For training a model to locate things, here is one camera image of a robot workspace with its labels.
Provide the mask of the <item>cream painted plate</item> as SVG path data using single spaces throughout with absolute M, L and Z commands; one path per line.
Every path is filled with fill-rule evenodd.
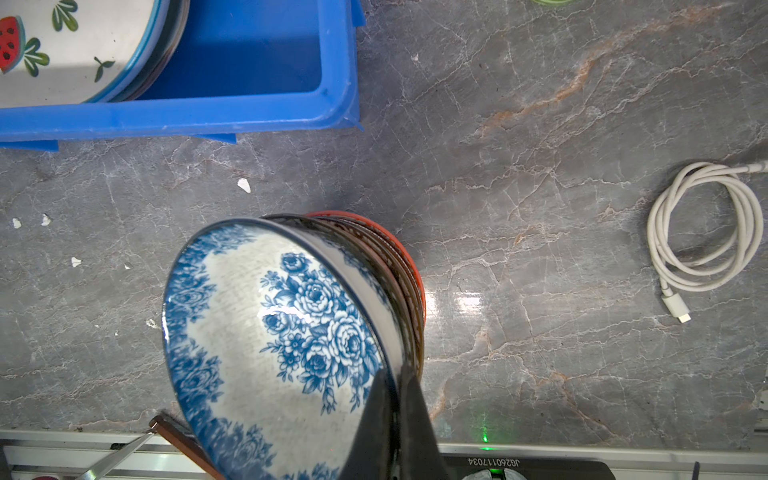
M 158 79 L 183 36 L 190 11 L 189 0 L 171 0 L 155 48 L 133 81 L 112 102 L 131 101 L 143 95 Z

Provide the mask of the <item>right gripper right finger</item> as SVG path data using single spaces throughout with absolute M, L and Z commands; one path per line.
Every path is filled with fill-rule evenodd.
M 404 364 L 399 377 L 399 447 L 402 479 L 449 479 L 438 449 L 417 372 Z

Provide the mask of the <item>blue patterned bowl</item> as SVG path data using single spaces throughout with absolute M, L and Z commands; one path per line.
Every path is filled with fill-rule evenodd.
M 336 479 L 379 372 L 406 359 L 369 249 L 316 218 L 233 219 L 179 252 L 166 361 L 201 447 L 229 479 Z

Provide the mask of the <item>white watermelon plate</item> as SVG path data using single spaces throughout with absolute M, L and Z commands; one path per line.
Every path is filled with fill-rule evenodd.
M 161 0 L 3 1 L 1 107 L 107 102 L 147 64 Z

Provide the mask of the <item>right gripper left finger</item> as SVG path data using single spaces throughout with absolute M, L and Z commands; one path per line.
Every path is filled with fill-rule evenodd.
M 389 373 L 379 370 L 340 480 L 387 480 L 392 474 L 393 397 Z

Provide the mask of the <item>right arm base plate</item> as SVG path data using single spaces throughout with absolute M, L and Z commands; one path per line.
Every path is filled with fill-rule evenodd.
M 614 480 L 603 462 L 554 458 L 444 456 L 450 479 Z

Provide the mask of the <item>black speckled bowl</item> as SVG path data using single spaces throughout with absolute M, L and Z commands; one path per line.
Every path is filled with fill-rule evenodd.
M 411 356 L 414 368 L 417 371 L 415 340 L 411 330 L 411 318 L 408 312 L 405 296 L 388 265 L 384 263 L 382 259 L 377 255 L 377 252 L 375 251 L 376 246 L 369 247 L 365 243 L 362 243 L 358 237 L 353 235 L 349 230 L 345 229 L 344 226 L 337 227 L 330 222 L 309 218 L 307 217 L 307 214 L 276 214 L 268 215 L 266 218 L 268 220 L 275 221 L 290 227 L 327 233 L 331 235 L 333 239 L 348 244 L 354 251 L 355 257 L 363 259 L 365 263 L 371 266 L 373 276 L 384 288 L 387 295 L 396 300 L 398 304 L 398 311 L 404 315 L 404 318 L 400 321 L 400 329 L 411 343 L 409 348 L 409 355 Z

